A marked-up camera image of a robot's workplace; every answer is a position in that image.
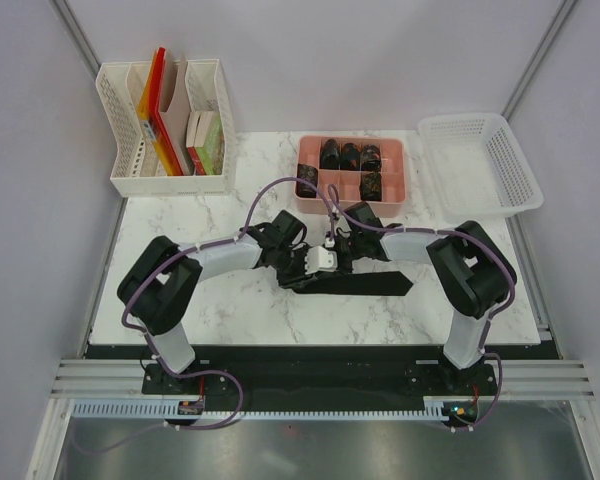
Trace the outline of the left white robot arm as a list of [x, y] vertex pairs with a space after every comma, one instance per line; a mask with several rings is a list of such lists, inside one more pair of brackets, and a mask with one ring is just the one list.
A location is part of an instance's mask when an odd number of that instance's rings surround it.
[[140, 332], [165, 382], [178, 393], [196, 388], [200, 372], [182, 318], [196, 286], [237, 270], [256, 268], [266, 255], [287, 260], [294, 241], [304, 240], [307, 227], [287, 211], [271, 222], [246, 225], [234, 235], [181, 248], [166, 236], [154, 238], [118, 286], [124, 304], [122, 325]]

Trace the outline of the long black necktie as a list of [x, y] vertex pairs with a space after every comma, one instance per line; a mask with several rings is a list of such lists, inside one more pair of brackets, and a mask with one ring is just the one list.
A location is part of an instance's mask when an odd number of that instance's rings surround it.
[[290, 289], [297, 294], [343, 296], [405, 296], [413, 282], [400, 271], [370, 273], [324, 273], [302, 280]]

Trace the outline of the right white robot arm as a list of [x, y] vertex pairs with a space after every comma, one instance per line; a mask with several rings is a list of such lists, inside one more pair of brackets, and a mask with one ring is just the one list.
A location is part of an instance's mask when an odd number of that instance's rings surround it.
[[515, 299], [516, 273], [484, 229], [466, 221], [454, 229], [383, 226], [371, 207], [359, 202], [344, 210], [351, 229], [375, 242], [389, 261], [429, 264], [452, 306], [449, 336], [439, 360], [438, 381], [447, 392], [463, 392], [483, 362], [493, 318]]

